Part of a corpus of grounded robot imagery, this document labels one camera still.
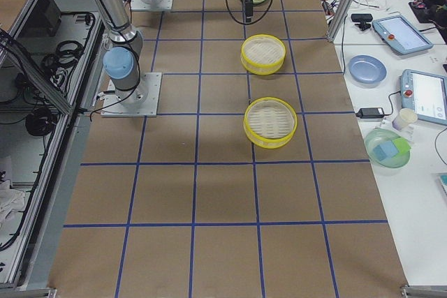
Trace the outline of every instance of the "yellow container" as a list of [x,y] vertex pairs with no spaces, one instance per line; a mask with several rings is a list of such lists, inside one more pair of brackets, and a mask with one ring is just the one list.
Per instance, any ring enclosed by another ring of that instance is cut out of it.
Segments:
[[244,115],[244,131],[250,141],[266,149],[284,146],[298,125],[293,108],[278,98],[265,97],[252,102]]
[[286,47],[281,40],[271,35],[250,36],[241,48],[240,60],[244,68],[256,75],[276,73],[286,57]]

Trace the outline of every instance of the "green bowl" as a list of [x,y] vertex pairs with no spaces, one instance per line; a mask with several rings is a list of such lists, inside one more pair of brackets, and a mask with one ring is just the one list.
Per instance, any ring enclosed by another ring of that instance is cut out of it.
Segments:
[[374,148],[377,147],[379,144],[384,143],[386,141],[393,141],[400,136],[392,131],[387,131],[386,129],[374,129],[371,131],[368,135],[366,135],[365,138],[365,147],[366,152],[368,153],[369,158],[371,161],[382,165],[384,167],[403,167],[408,163],[410,160],[410,152],[406,152],[403,155],[394,156],[390,158],[385,158],[384,160],[380,161],[376,155],[374,155]]

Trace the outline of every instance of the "tablet screen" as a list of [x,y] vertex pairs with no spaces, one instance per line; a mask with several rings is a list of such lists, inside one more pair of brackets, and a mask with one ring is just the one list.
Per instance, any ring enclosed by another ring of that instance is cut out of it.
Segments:
[[412,73],[414,110],[417,114],[446,120],[444,79]]
[[389,20],[382,20],[382,26],[392,35],[394,35],[395,40],[400,43],[400,45],[405,50],[414,49],[417,47],[424,47],[427,45],[418,34],[415,32],[406,22],[399,17],[394,17]]

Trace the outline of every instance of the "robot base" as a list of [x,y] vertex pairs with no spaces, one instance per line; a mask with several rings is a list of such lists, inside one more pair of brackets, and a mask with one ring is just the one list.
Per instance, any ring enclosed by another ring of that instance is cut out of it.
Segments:
[[162,0],[159,3],[145,3],[141,0],[132,0],[132,12],[161,12],[173,9],[174,0]]
[[[156,117],[159,106],[159,96],[161,87],[161,73],[143,73],[140,85],[147,87],[146,100],[139,104],[129,104],[126,102],[116,104],[101,111],[103,117]],[[115,90],[112,81],[109,81],[107,90]],[[105,96],[104,106],[116,103],[118,98],[114,94]]]

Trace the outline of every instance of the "white cup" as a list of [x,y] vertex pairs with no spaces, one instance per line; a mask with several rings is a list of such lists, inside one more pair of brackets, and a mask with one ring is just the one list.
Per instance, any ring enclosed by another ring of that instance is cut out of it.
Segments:
[[410,110],[409,108],[402,108],[393,120],[393,127],[400,131],[417,120],[418,115],[413,110]]

